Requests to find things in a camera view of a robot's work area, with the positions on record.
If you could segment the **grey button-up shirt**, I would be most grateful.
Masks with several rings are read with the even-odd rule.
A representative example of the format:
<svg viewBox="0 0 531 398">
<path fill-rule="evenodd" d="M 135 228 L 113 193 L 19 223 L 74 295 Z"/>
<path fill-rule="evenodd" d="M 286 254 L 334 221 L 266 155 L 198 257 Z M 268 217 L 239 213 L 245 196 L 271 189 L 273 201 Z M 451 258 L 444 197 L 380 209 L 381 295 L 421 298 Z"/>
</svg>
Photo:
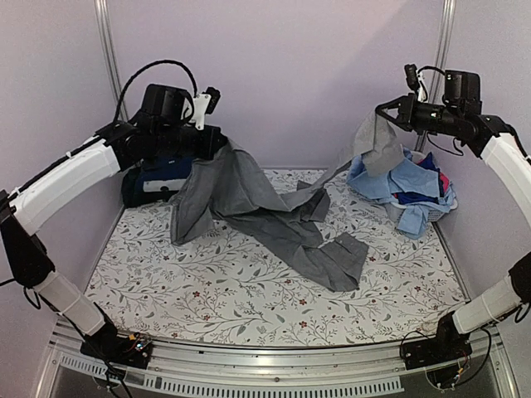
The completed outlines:
<svg viewBox="0 0 531 398">
<path fill-rule="evenodd" d="M 358 288 L 368 246 L 348 233 L 324 242 L 317 227 L 330 199 L 325 184 L 360 157 L 372 177 L 391 171 L 403 159 L 402 145 L 385 118 L 370 113 L 333 164 L 314 183 L 299 182 L 278 193 L 256 160 L 228 141 L 211 160 L 197 159 L 173 206 L 170 236 L 183 245 L 225 221 L 256 239 L 300 275 L 333 292 Z"/>
</svg>

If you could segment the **left robot arm white sleeves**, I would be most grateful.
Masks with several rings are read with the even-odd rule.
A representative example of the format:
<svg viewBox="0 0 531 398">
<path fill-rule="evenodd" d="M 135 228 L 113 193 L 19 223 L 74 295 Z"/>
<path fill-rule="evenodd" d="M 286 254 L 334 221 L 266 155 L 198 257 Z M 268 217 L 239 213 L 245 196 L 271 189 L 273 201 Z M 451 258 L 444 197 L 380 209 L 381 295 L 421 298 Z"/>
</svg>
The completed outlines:
<svg viewBox="0 0 531 398">
<path fill-rule="evenodd" d="M 37 237 L 63 206 L 98 182 L 157 156 L 195 157 L 198 90 L 150 84 L 131 119 L 113 120 L 12 192 L 1 192 L 1 236 L 12 279 L 92 336 L 109 317 L 55 265 Z"/>
</svg>

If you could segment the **robot arm white sleeves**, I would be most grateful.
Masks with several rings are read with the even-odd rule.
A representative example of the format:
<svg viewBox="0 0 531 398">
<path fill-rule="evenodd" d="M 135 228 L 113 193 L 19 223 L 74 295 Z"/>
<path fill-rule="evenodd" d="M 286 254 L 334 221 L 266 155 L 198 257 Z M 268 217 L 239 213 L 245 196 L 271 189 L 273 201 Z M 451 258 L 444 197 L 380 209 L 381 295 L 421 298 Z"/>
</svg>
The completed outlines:
<svg viewBox="0 0 531 398">
<path fill-rule="evenodd" d="M 150 84 L 131 119 L 113 120 L 12 192 L 1 192 L 1 236 L 12 279 L 92 336 L 109 317 L 55 265 L 37 237 L 63 206 L 98 182 L 157 156 L 195 157 L 198 90 Z"/>
<path fill-rule="evenodd" d="M 446 70 L 443 104 L 427 102 L 426 131 L 456 138 L 504 184 L 526 221 L 530 220 L 530 156 L 515 129 L 499 116 L 482 113 L 480 76 Z M 498 322 L 530 304 L 530 255 L 524 256 L 491 288 L 453 312 L 459 334 Z"/>
</svg>

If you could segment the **right robot arm white sleeves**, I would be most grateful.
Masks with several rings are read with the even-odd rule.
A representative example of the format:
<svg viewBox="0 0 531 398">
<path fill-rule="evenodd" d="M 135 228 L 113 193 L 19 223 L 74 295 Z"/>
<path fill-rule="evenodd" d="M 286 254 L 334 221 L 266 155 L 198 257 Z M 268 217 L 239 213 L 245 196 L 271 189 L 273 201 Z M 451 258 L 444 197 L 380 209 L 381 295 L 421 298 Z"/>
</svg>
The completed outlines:
<svg viewBox="0 0 531 398">
<path fill-rule="evenodd" d="M 456 138 L 504 184 L 526 221 L 530 220 L 530 156 L 515 129 L 499 116 L 482 113 L 480 76 L 446 70 L 443 104 L 427 102 L 426 131 Z M 530 304 L 530 255 L 524 256 L 491 288 L 453 312 L 459 334 L 498 322 Z"/>
</svg>

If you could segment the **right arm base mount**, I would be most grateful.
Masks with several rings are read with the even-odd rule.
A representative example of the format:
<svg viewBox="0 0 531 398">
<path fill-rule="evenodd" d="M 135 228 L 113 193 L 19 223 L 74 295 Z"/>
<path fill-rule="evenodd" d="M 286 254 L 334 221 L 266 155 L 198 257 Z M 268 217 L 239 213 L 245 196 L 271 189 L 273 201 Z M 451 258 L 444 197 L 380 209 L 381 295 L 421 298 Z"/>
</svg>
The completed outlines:
<svg viewBox="0 0 531 398">
<path fill-rule="evenodd" d="M 472 354 L 470 334 L 458 333 L 452 318 L 453 314 L 453 312 L 448 313 L 438 321 L 434 337 L 422 335 L 422 340 L 413 342 L 405 342 L 405 339 L 402 339 L 399 348 L 400 357 L 407 370 L 464 360 L 463 365 L 454 365 L 447 370 L 428 373 L 428 381 L 439 389 L 453 388 L 458 384 Z"/>
</svg>

